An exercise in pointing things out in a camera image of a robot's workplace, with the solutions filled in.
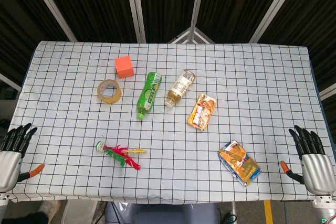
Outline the orange snack packet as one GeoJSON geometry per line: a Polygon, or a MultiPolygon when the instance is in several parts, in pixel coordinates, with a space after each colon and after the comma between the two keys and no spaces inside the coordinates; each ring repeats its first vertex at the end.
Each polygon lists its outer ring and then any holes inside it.
{"type": "Polygon", "coordinates": [[[203,93],[200,94],[191,114],[188,117],[188,125],[204,131],[207,128],[216,105],[216,99],[203,93]]]}

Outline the green plastic drink bottle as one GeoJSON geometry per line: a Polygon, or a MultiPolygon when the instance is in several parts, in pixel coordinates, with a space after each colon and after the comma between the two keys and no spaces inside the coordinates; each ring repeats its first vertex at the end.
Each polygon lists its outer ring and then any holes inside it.
{"type": "Polygon", "coordinates": [[[140,97],[137,102],[137,118],[143,120],[154,104],[158,88],[161,84],[162,76],[157,72],[149,72],[140,97]]]}

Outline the yellow blue snack packet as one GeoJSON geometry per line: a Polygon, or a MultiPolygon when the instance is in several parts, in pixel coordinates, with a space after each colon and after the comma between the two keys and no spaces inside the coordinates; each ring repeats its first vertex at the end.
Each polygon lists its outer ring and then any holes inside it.
{"type": "Polygon", "coordinates": [[[222,147],[218,157],[243,186],[248,186],[261,173],[260,166],[237,141],[222,147]]]}

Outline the white triangular metal frame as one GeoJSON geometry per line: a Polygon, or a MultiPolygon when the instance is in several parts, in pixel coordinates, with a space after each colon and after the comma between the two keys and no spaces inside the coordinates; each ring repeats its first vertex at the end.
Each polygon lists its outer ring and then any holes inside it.
{"type": "Polygon", "coordinates": [[[191,28],[183,31],[169,41],[169,44],[214,44],[207,35],[195,27],[191,32],[191,28]]]}

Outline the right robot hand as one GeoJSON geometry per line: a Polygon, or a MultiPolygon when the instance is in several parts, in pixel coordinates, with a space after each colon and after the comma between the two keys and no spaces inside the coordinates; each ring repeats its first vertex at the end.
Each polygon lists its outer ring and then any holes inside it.
{"type": "Polygon", "coordinates": [[[332,195],[336,192],[336,176],[320,137],[314,131],[307,131],[297,125],[289,129],[300,159],[302,175],[293,173],[281,161],[283,172],[293,180],[306,186],[307,191],[317,196],[332,195]]]}

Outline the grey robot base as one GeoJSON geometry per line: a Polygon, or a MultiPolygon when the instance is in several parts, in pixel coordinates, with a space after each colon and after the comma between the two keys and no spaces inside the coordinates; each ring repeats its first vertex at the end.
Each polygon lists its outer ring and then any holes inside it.
{"type": "Polygon", "coordinates": [[[105,224],[219,224],[217,203],[107,204],[105,224]]]}

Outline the white grid tablecloth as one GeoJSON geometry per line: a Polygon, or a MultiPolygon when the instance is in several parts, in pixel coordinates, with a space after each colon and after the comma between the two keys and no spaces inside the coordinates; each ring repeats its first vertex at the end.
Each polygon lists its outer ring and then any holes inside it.
{"type": "Polygon", "coordinates": [[[43,41],[34,50],[11,121],[37,128],[22,171],[44,164],[37,176],[9,193],[13,201],[89,198],[136,203],[307,200],[304,185],[280,162],[301,173],[289,133],[316,132],[333,161],[335,147],[307,48],[268,44],[118,44],[43,41]],[[130,56],[134,76],[120,79],[115,58],[130,56]],[[172,108],[168,91],[185,70],[190,89],[172,108]],[[143,120],[137,102],[149,72],[162,76],[143,120]],[[115,80],[121,99],[104,103],[98,85],[115,80]],[[200,94],[217,100],[207,128],[188,125],[200,94]],[[140,170],[96,151],[96,144],[142,148],[130,154],[140,170]],[[237,141],[261,173],[243,186],[218,151],[237,141]]]}

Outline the colourful feather shuttlecock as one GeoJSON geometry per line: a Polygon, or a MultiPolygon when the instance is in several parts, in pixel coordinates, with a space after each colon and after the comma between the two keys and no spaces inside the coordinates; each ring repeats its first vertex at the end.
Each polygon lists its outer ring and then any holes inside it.
{"type": "Polygon", "coordinates": [[[117,145],[115,147],[108,146],[105,142],[99,141],[96,144],[96,151],[100,153],[105,153],[109,157],[114,158],[116,161],[120,163],[121,167],[125,167],[129,165],[130,167],[134,168],[135,170],[140,170],[141,165],[139,165],[131,156],[130,154],[140,154],[146,153],[145,149],[142,148],[128,148],[128,147],[121,147],[117,145]]]}

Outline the brown packing tape roll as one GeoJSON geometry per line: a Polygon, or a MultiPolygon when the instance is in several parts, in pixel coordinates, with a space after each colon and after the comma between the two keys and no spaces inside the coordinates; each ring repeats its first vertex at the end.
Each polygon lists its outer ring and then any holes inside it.
{"type": "Polygon", "coordinates": [[[105,80],[97,87],[98,97],[106,104],[117,103],[122,96],[119,84],[115,80],[105,80]]]}

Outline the clear tea bottle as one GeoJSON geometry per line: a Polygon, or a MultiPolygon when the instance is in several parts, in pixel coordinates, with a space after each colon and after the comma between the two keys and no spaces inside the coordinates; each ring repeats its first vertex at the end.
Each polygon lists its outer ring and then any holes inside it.
{"type": "Polygon", "coordinates": [[[194,73],[185,69],[168,91],[165,99],[165,105],[169,108],[175,106],[190,89],[195,78],[196,76],[194,73]]]}

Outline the orange foam cube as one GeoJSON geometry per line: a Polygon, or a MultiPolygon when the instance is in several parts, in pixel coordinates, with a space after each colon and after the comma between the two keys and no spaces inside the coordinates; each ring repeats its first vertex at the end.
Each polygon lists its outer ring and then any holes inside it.
{"type": "Polygon", "coordinates": [[[115,58],[117,75],[120,79],[134,76],[133,64],[130,56],[115,58]]]}

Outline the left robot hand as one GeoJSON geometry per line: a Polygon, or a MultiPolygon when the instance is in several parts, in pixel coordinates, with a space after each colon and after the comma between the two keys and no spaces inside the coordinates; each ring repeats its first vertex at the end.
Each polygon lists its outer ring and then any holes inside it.
{"type": "Polygon", "coordinates": [[[36,176],[44,169],[44,164],[41,164],[29,172],[20,171],[30,140],[36,131],[37,128],[32,128],[31,123],[28,123],[11,129],[0,141],[0,193],[9,192],[17,183],[36,176]]]}

